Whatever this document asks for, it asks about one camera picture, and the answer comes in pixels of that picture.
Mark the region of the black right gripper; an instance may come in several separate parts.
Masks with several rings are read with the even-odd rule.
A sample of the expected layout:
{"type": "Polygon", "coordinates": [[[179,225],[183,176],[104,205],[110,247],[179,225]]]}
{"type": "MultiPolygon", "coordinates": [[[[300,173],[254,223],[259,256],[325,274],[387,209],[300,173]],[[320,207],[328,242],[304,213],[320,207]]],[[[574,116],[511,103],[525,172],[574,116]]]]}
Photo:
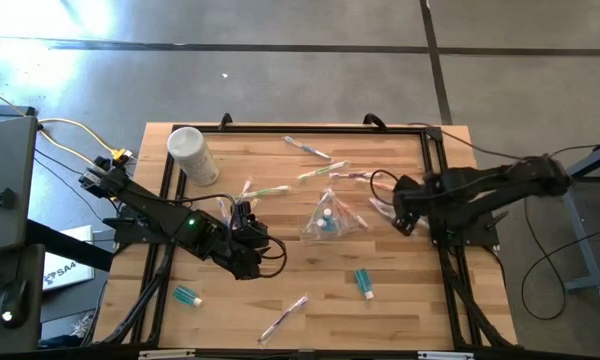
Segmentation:
{"type": "Polygon", "coordinates": [[[392,203],[396,218],[392,226],[404,236],[411,235],[411,220],[417,219],[416,227],[426,229],[429,215],[429,204],[425,197],[428,195],[426,186],[419,184],[413,178],[402,175],[394,189],[392,203]]]}

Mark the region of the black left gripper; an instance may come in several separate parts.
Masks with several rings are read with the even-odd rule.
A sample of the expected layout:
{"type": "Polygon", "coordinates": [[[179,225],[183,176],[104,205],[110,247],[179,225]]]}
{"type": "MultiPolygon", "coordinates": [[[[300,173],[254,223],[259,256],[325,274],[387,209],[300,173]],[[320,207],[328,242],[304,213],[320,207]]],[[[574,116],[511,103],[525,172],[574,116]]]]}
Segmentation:
{"type": "MultiPolygon", "coordinates": [[[[239,214],[241,201],[236,201],[234,213],[239,214]]],[[[231,225],[232,238],[238,243],[252,248],[261,249],[269,246],[268,227],[252,214],[253,206],[250,201],[245,202],[247,215],[235,215],[231,225]]]]}

